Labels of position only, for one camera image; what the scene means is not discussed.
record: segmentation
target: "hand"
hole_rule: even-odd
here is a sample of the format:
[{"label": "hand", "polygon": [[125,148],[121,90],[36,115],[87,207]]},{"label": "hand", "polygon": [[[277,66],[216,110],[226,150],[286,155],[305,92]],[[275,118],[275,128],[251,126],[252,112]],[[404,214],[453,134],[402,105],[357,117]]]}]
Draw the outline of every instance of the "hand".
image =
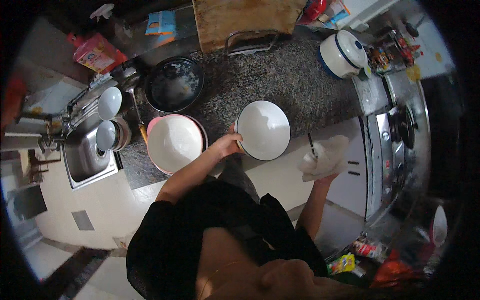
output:
[{"label": "hand", "polygon": [[315,180],[314,184],[330,185],[337,176],[338,176],[338,173],[335,173],[330,176],[324,177],[322,179],[317,179]]},{"label": "hand", "polygon": [[219,155],[220,159],[222,159],[233,153],[243,153],[243,151],[238,147],[237,141],[243,141],[243,138],[241,134],[234,133],[232,124],[228,130],[228,133],[216,140],[210,146],[210,148]]}]

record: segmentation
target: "blue rim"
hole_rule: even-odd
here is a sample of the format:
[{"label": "blue rim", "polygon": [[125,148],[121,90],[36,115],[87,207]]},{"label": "blue rim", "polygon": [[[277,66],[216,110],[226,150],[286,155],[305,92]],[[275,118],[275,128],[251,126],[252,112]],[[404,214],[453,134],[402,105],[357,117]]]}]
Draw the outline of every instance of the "blue rim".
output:
[{"label": "blue rim", "polygon": [[350,66],[354,67],[355,69],[360,69],[360,67],[356,66],[353,64],[353,62],[351,62],[348,57],[345,55],[345,53],[343,52],[342,48],[340,47],[340,44],[338,43],[338,34],[335,35],[335,43],[336,43],[336,47],[338,48],[338,50],[340,50],[340,53],[342,53],[342,56],[345,58],[345,60],[350,64]]},{"label": "blue rim", "polygon": [[338,80],[343,79],[343,78],[335,75],[335,73],[333,73],[332,70],[329,67],[327,67],[327,64],[325,63],[325,61],[322,57],[322,54],[320,53],[320,48],[318,48],[317,58],[318,58],[318,61],[322,64],[322,67],[324,68],[325,72],[327,72],[330,76],[332,76],[335,79],[338,79]]}]

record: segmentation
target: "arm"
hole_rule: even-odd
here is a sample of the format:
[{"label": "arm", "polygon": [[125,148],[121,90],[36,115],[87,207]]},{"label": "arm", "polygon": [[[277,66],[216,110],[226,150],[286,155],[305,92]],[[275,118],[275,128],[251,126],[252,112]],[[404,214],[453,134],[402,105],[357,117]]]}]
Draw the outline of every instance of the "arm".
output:
[{"label": "arm", "polygon": [[312,187],[312,192],[308,197],[297,225],[295,228],[303,226],[312,240],[317,236],[318,228],[322,222],[322,214],[324,212],[324,205],[327,199],[328,190],[333,179],[338,174],[333,174],[328,177],[315,180]]},{"label": "arm", "polygon": [[184,166],[163,185],[155,201],[170,201],[173,204],[193,187],[203,182],[207,174],[224,157],[240,152],[236,141],[243,141],[238,133],[222,136],[193,162]]}]

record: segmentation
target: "kitchen counter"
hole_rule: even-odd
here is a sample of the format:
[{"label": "kitchen counter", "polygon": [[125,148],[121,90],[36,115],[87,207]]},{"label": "kitchen counter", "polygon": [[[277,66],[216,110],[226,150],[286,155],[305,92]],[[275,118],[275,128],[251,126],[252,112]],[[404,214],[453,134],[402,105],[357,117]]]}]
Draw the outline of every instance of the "kitchen counter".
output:
[{"label": "kitchen counter", "polygon": [[[206,83],[203,94],[182,111],[204,127],[210,144],[227,132],[241,110],[257,100],[277,104],[290,122],[291,139],[362,114],[352,80],[330,77],[317,61],[320,41],[293,37],[269,52],[225,57],[222,51],[190,53],[202,67]],[[147,125],[157,116],[136,88],[142,120]],[[132,128],[132,140],[120,151],[130,188],[136,189],[168,177],[159,171],[147,154],[133,110],[125,119]]]}]

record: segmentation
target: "red bottle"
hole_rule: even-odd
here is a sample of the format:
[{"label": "red bottle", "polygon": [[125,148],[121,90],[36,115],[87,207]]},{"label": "red bottle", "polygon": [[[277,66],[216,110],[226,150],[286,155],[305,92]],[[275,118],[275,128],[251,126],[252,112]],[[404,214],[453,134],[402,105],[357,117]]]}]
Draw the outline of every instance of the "red bottle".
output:
[{"label": "red bottle", "polygon": [[310,21],[316,20],[319,15],[324,13],[326,8],[327,8],[327,1],[326,0],[315,0],[305,10],[305,16]]},{"label": "red bottle", "polygon": [[77,47],[73,59],[97,73],[106,74],[127,61],[125,54],[109,43],[100,33],[94,34],[87,40],[69,33],[67,40]]}]

